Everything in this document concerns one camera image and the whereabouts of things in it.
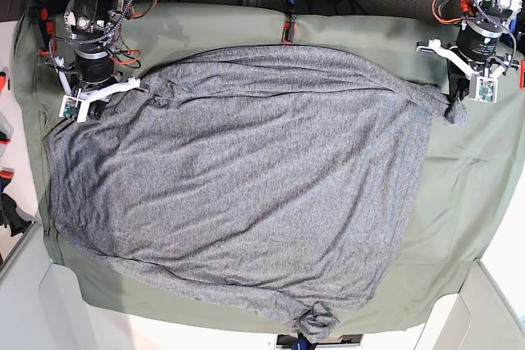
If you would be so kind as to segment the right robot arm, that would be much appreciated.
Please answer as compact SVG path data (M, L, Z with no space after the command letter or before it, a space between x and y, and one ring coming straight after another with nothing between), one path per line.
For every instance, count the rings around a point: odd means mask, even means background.
M121 33L125 21L146 14L134 9L134 1L68 2L63 14L66 37L48 41L47 63L57 72L64 91L61 118L78 123L99 119L113 94L139 89L139 79L124 79L119 70L141 66L140 50L129 47Z

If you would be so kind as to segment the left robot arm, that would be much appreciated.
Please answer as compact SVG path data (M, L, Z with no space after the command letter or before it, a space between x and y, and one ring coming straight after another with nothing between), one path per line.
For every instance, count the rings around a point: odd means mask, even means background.
M522 7L523 0L433 0L435 20L458 34L448 46L430 39L417 50L446 59L449 102L497 102L500 77L522 69L515 34Z

